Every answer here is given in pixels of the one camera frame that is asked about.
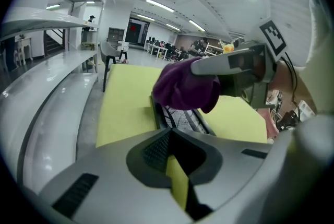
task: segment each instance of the ceiling light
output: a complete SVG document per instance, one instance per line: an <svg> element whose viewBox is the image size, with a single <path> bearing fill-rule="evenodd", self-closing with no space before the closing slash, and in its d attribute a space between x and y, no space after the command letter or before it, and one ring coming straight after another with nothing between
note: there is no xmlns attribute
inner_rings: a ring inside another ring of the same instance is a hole
<svg viewBox="0 0 334 224"><path fill-rule="evenodd" d="M171 27L171 28L174 28L174 29L177 30L177 31L181 31L179 28L176 28L176 27L174 27L174 26L172 26L172 25L169 25L168 23L166 23L166 25L169 26L169 27Z"/></svg>
<svg viewBox="0 0 334 224"><path fill-rule="evenodd" d="M46 9L53 9L53 8L57 8L59 6L60 6L59 4L56 4L56 5L52 5L52 6L46 7Z"/></svg>
<svg viewBox="0 0 334 224"><path fill-rule="evenodd" d="M166 9L166 10L170 11L171 13L174 12L173 9L170 9L170 8L168 8L168 7L166 7L166 6L162 5L162 4L160 4L160 3L158 3L158 2L155 2L155 1L152 1L152 0L146 0L146 2L151 3L151 4L153 4L153 5L157 5L157 6L161 7L161 8L163 8L163 9Z"/></svg>
<svg viewBox="0 0 334 224"><path fill-rule="evenodd" d="M141 18L144 18L144 19L148 19L148 20L150 20L150 21L155 21L155 20L152 19L152 18L148 18L148 17L143 16L143 15L140 15L140 14L137 14L137 16L138 16L138 17L141 17Z"/></svg>
<svg viewBox="0 0 334 224"><path fill-rule="evenodd" d="M198 24L196 24L195 22L193 22L193 21L189 21L190 23L192 23L194 26L196 26L196 27L198 27L201 31L203 31L203 32L206 32L201 26L199 26Z"/></svg>

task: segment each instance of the white table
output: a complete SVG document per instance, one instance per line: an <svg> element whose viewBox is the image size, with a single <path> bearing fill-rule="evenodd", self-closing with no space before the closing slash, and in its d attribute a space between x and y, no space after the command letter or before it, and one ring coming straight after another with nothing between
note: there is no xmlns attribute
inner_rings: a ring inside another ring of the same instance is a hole
<svg viewBox="0 0 334 224"><path fill-rule="evenodd" d="M147 46L146 51L147 53L150 53L150 50L152 49L153 44L151 43L146 43L145 46Z"/></svg>
<svg viewBox="0 0 334 224"><path fill-rule="evenodd" d="M23 59L23 65L26 64L26 56L25 56L25 47L29 47L29 59L32 60L32 54L31 54L31 38L23 38L19 40L15 40L15 43L17 43L17 51L19 55L19 60L21 62L20 56L22 56Z"/></svg>
<svg viewBox="0 0 334 224"><path fill-rule="evenodd" d="M181 53L182 53L182 51L178 51L178 50L176 50L175 53L176 53L178 56L180 56Z"/></svg>
<svg viewBox="0 0 334 224"><path fill-rule="evenodd" d="M160 47L160 46L152 45L151 55L152 55L152 53L153 53L153 49L154 49L154 48L158 49L158 52L157 52L157 58L158 58L158 56L159 56L159 52L160 52L160 50L165 50L165 56L163 57L163 60L165 60L165 58L166 58L166 54L167 54L167 49L166 49L166 48L162 48L162 47Z"/></svg>

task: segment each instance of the black chair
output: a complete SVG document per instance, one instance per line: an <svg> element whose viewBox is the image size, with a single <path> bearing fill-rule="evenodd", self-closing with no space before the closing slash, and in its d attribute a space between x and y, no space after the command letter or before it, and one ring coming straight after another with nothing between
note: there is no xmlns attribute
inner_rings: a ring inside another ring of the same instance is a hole
<svg viewBox="0 0 334 224"><path fill-rule="evenodd" d="M166 44L165 48L167 49L166 59L169 61L174 56L176 48L173 48L170 44Z"/></svg>

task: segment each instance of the desk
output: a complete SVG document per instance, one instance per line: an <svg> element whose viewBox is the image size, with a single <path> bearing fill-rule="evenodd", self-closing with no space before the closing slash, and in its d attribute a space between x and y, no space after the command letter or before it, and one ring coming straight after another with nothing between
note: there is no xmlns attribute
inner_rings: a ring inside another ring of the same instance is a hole
<svg viewBox="0 0 334 224"><path fill-rule="evenodd" d="M21 62L20 56L22 56L23 65L26 64L25 47L27 46L29 47L29 59L32 61L31 38L23 38L23 39L15 40L15 43L17 45L17 52L19 55L20 62Z"/></svg>
<svg viewBox="0 0 334 224"><path fill-rule="evenodd" d="M181 53L182 53L182 51L175 50L175 53L176 53L178 56L180 56Z"/></svg>
<svg viewBox="0 0 334 224"><path fill-rule="evenodd" d="M151 55L152 55L152 53L153 53L153 49L154 49L154 48L158 49L158 52L157 52L157 58L158 58L158 56L159 56L159 52L160 52L160 50L164 50L164 51L165 51L165 56L163 57L163 60L165 60L165 58L166 58L166 54L167 54L167 49L166 49L166 48L162 48L162 47L160 47L160 46L152 45Z"/></svg>

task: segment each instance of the storage shelf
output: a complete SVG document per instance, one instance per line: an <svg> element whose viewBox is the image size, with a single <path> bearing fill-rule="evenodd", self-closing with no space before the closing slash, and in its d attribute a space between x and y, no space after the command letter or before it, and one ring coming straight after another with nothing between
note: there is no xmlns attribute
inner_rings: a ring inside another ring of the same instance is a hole
<svg viewBox="0 0 334 224"><path fill-rule="evenodd" d="M29 137L23 166L23 184L36 194L75 162L81 116L97 77L68 75L43 106Z"/></svg>
<svg viewBox="0 0 334 224"><path fill-rule="evenodd" d="M0 148L12 176L23 167L31 123L57 85L96 51L67 51L25 72L0 95Z"/></svg>
<svg viewBox="0 0 334 224"><path fill-rule="evenodd" d="M46 9L15 7L8 11L1 24L0 41L7 38L40 30L65 29L72 27L94 27L98 25Z"/></svg>
<svg viewBox="0 0 334 224"><path fill-rule="evenodd" d="M209 55L212 55L212 56L217 56L216 54L208 52L208 51L206 52L206 54L209 54Z"/></svg>

